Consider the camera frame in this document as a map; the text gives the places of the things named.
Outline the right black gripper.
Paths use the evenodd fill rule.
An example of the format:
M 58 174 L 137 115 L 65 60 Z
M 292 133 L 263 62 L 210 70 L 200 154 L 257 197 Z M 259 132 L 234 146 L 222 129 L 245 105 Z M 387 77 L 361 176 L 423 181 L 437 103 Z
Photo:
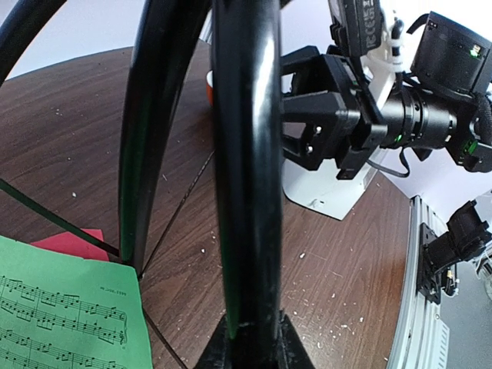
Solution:
M 281 56 L 281 76 L 296 95 L 282 99 L 281 121 L 304 125 L 298 138 L 282 135 L 284 157 L 308 171 L 330 158 L 336 179 L 354 179 L 387 134 L 360 59 L 309 45 Z

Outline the black perforated music stand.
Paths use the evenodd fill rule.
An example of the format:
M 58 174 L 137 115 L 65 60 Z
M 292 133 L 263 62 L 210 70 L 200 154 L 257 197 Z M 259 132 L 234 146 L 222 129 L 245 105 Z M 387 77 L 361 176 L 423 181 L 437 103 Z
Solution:
M 27 208 L 142 274 L 159 171 L 204 21 L 211 17 L 215 180 L 225 316 L 199 368 L 309 368 L 280 309 L 281 1 L 147 1 L 125 95 L 118 166 L 119 246 L 98 241 L 8 182 Z

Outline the grey metronome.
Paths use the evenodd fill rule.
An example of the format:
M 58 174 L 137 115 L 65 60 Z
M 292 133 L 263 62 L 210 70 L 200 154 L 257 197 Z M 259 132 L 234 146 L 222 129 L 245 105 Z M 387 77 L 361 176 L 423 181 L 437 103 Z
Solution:
M 351 180 L 338 180 L 333 159 L 326 159 L 316 171 L 308 171 L 286 159 L 282 188 L 288 200 L 325 216 L 343 220 L 365 193 L 377 170 L 365 165 Z

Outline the red paper sheet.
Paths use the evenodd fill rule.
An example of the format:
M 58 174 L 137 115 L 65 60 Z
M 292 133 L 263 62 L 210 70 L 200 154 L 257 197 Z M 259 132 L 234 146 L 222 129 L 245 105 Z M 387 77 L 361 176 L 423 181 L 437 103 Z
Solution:
M 32 246 L 60 254 L 96 261 L 109 261 L 108 253 L 93 244 L 69 233 L 62 232 L 50 237 L 33 241 Z

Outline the green paper sheet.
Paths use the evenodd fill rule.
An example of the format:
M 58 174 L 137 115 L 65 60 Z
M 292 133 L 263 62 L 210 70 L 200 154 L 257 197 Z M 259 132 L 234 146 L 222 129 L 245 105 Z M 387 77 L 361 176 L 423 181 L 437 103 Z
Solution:
M 151 368 L 134 268 L 1 239 L 3 368 Z

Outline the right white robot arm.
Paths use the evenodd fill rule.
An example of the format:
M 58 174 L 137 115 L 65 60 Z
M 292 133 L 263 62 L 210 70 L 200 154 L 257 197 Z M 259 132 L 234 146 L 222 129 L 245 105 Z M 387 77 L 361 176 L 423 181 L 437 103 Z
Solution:
M 334 160 L 340 180 L 351 180 L 378 149 L 411 148 L 420 160 L 445 149 L 469 172 L 491 170 L 491 43 L 470 29 L 430 12 L 409 28 L 400 19 L 384 30 L 376 6 L 349 2 L 334 13 L 334 44 L 325 53 L 307 46 L 281 59 L 292 75 L 282 99 L 286 122 L 301 123 L 299 137 L 283 135 L 284 156 L 315 171 Z M 377 46 L 401 56 L 401 39 L 423 34 L 410 71 L 393 72 L 385 102 L 371 94 L 363 62 Z

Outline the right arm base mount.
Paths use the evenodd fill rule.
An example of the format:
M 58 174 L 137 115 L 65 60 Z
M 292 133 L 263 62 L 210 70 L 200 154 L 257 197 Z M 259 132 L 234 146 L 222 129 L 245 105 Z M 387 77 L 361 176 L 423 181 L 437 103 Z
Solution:
M 477 211 L 477 202 L 468 201 L 447 222 L 447 231 L 437 236 L 430 227 L 420 225 L 417 292 L 426 300 L 440 304 L 441 294 L 457 292 L 457 268 L 462 261 L 480 256 L 491 242 L 489 224 Z

